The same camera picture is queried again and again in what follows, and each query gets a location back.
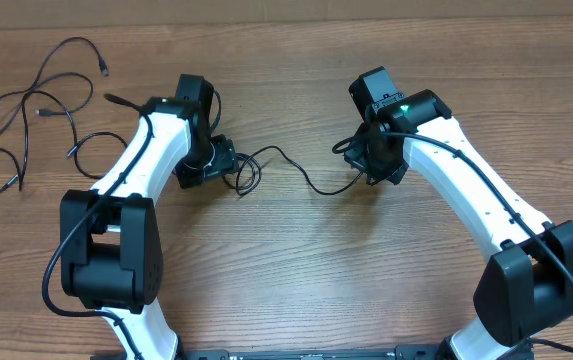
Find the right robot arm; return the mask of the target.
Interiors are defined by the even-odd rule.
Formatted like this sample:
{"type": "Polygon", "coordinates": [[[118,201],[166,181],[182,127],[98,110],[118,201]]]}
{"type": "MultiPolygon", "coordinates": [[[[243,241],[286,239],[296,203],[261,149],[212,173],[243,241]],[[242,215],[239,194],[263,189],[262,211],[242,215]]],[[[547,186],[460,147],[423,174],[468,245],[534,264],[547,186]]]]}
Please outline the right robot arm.
{"type": "Polygon", "coordinates": [[[348,88],[362,118],[344,153],[375,185],[422,175],[472,234],[486,267],[476,316],[435,350],[437,359],[524,359],[531,336],[573,316],[573,222],[554,224],[480,156],[432,91],[405,96],[385,68],[348,88]]]}

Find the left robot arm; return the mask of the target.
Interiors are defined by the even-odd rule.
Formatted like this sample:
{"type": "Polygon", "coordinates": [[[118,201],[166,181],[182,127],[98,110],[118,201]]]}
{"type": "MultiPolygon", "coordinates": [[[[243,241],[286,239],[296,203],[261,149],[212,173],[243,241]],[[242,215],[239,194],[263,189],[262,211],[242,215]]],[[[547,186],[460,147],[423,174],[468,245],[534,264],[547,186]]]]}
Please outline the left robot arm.
{"type": "Polygon", "coordinates": [[[54,259],[63,291],[82,303],[79,316],[113,327],[122,359],[184,356],[158,300],[163,254],[155,208],[170,176],[188,189],[237,172],[232,141],[214,132],[218,98],[204,77],[181,75],[174,96],[137,107],[137,132],[112,169],[61,200],[54,259]]]}

